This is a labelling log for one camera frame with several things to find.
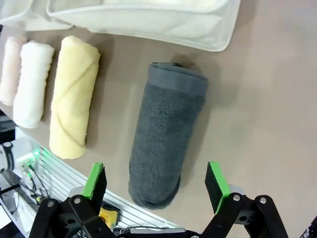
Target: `fabric storage box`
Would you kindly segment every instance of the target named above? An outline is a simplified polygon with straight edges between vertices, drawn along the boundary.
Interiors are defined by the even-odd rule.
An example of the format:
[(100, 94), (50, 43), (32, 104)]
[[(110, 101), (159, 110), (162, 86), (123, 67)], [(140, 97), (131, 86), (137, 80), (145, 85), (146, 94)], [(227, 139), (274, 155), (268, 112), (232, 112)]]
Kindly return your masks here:
[(47, 12), (92, 32), (224, 50), (240, 0), (49, 0)]
[(72, 27), (46, 12), (47, 0), (0, 0), (0, 24), (26, 31), (59, 30)]

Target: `metal screw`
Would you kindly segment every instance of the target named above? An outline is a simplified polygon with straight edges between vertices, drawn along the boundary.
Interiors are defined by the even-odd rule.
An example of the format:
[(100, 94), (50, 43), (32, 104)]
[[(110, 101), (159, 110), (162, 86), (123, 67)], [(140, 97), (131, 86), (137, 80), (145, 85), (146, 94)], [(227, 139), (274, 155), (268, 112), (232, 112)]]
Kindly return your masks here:
[(266, 203), (266, 198), (265, 197), (261, 197), (260, 203), (265, 204)]
[(48, 202), (48, 207), (52, 207), (54, 205), (54, 202), (50, 201)]
[(237, 194), (234, 195), (234, 196), (233, 196), (233, 200), (235, 200), (236, 202), (237, 202), (237, 201), (240, 201), (240, 196), (237, 195)]
[(80, 203), (80, 198), (75, 198), (74, 203), (76, 204)]

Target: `white rolled cloth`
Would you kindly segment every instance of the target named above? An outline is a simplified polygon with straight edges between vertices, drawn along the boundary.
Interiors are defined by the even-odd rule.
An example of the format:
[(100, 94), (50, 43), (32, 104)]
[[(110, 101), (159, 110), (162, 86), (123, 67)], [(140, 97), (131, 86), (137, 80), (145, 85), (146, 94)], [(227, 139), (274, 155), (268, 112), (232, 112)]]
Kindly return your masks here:
[(13, 120), (19, 126), (36, 128), (41, 120), (46, 78), (53, 54), (53, 47), (35, 41), (30, 41), (22, 47), (21, 76), (13, 103)]

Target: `rolled towel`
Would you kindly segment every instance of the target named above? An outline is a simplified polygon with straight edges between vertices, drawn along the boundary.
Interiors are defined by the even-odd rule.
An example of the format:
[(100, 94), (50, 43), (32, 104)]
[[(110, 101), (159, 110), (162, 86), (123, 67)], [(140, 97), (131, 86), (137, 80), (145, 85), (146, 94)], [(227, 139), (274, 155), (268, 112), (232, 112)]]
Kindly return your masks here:
[(36, 128), (41, 120), (53, 54), (53, 47), (35, 41), (22, 47), (21, 76), (13, 103), (13, 120), (19, 126)]
[(18, 90), (21, 72), (20, 54), (22, 46), (26, 42), (26, 37), (9, 36), (5, 43), (0, 83), (0, 101), (8, 106), (13, 105)]
[(61, 42), (51, 106), (50, 149), (62, 159), (75, 159), (85, 152), (99, 58), (97, 48), (75, 36)]
[(177, 193), (207, 86), (206, 78), (175, 63), (150, 65), (129, 167), (129, 193), (137, 205), (164, 208)]

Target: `beige table surface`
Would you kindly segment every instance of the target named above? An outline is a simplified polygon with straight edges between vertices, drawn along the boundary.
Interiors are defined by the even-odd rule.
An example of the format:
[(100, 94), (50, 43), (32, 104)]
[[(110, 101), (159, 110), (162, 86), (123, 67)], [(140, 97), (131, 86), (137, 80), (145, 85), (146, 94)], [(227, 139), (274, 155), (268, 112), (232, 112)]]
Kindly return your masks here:
[[(290, 237), (317, 215), (317, 1), (242, 0), (229, 47), (220, 53), (148, 39), (92, 34), (85, 29), (27, 33), (56, 49), (40, 126), (26, 129), (48, 147), (56, 59), (64, 36), (99, 48), (100, 72), (92, 98), (87, 151), (65, 162), (88, 175), (106, 167), (108, 189), (131, 201), (128, 164), (147, 68), (177, 61), (209, 78), (207, 100), (195, 126), (172, 204), (153, 213), (202, 231), (213, 216), (204, 178), (219, 161), (229, 183), (250, 198), (270, 195)], [(0, 39), (22, 34), (5, 27)], [(12, 108), (0, 105), (12, 117)], [(229, 237), (247, 237), (243, 227)]]

